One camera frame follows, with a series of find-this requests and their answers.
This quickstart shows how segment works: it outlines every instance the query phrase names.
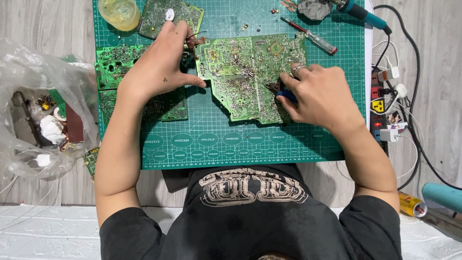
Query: gray wooden floor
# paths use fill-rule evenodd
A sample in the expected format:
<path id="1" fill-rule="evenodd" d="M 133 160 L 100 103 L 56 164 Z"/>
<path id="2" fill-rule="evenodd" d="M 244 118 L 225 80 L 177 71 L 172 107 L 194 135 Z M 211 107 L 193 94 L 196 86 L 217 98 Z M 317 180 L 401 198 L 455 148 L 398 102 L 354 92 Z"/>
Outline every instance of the gray wooden floor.
<path id="1" fill-rule="evenodd" d="M 414 115 L 420 123 L 425 151 L 432 164 L 443 171 L 444 178 L 462 186 L 462 1 L 445 0 L 373 0 L 374 5 L 390 4 L 397 8 L 411 36 L 420 48 L 422 75 Z M 388 10 L 376 14 L 388 22 L 394 33 L 392 41 L 400 53 L 400 83 L 412 93 L 416 58 L 402 33 L 398 19 Z M 0 1 L 0 37 L 9 37 L 44 53 L 62 56 L 70 53 L 87 63 L 95 61 L 91 0 L 2 0 Z M 374 42 L 385 39 L 374 32 Z M 395 56 L 388 53 L 392 63 Z M 407 172 L 415 160 L 412 145 L 405 139 L 390 145 L 390 157 L 396 174 Z M 340 163 L 302 163 L 300 168 L 315 198 L 331 207 L 348 204 L 353 183 Z M 0 190 L 13 177 L 0 172 Z M 403 183 L 406 177 L 400 178 Z M 18 178 L 13 188 L 0 194 L 0 202 L 38 203 L 53 186 L 55 179 Z M 439 182 L 423 163 L 422 170 L 405 192 L 419 195 L 426 182 Z M 142 205 L 181 207 L 185 190 L 167 192 L 160 171 L 142 171 L 138 191 Z M 41 205 L 94 204 L 93 186 L 81 159 L 75 169 L 61 176 Z"/>

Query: plastic bag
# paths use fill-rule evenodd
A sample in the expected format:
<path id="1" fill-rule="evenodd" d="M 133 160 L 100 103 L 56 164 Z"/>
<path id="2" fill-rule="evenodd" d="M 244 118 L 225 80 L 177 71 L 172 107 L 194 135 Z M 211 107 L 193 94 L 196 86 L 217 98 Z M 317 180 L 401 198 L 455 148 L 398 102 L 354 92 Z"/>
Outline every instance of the plastic bag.
<path id="1" fill-rule="evenodd" d="M 72 154 L 40 149 L 16 138 L 10 103 L 18 89 L 48 90 L 55 88 L 64 101 L 82 119 L 84 141 L 73 145 Z M 7 38 L 0 38 L 0 159 L 14 174 L 45 178 L 69 172 L 76 158 L 99 146 L 98 128 L 91 111 L 97 109 L 97 87 L 93 66 L 66 63 L 58 57 L 31 50 Z M 37 157 L 49 155 L 45 167 Z"/>

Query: black t-shirt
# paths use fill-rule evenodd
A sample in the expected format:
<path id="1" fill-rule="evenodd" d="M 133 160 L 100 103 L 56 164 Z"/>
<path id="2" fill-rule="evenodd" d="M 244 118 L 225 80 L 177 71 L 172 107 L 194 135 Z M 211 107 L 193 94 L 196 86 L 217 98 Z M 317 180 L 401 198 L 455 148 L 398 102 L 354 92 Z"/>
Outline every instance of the black t-shirt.
<path id="1" fill-rule="evenodd" d="M 110 216 L 102 259 L 402 259 L 400 220 L 386 202 L 355 197 L 340 219 L 313 199 L 295 164 L 216 167 L 190 176 L 183 212 L 168 235 L 142 209 Z"/>

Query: yellow container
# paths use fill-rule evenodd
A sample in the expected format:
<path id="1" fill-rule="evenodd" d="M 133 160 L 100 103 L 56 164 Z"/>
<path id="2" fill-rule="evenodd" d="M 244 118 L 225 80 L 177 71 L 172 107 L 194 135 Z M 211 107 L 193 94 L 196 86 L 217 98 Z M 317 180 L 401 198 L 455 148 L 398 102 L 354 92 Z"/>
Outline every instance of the yellow container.
<path id="1" fill-rule="evenodd" d="M 131 31 L 140 21 L 134 0 L 98 0 L 98 10 L 106 22 L 120 31 Z"/>
<path id="2" fill-rule="evenodd" d="M 413 217 L 423 217 L 427 214 L 427 205 L 420 199 L 398 192 L 400 197 L 400 210 Z"/>

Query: silver ring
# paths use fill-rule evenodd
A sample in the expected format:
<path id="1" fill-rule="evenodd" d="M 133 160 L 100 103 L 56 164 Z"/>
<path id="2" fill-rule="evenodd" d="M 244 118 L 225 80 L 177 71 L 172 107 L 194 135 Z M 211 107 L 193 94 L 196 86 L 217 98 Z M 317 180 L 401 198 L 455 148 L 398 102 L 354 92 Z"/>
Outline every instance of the silver ring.
<path id="1" fill-rule="evenodd" d="M 298 65 L 298 66 L 295 66 L 293 68 L 293 73 L 294 73 L 294 77 L 298 78 L 298 73 L 300 72 L 301 69 L 308 69 L 305 65 Z"/>

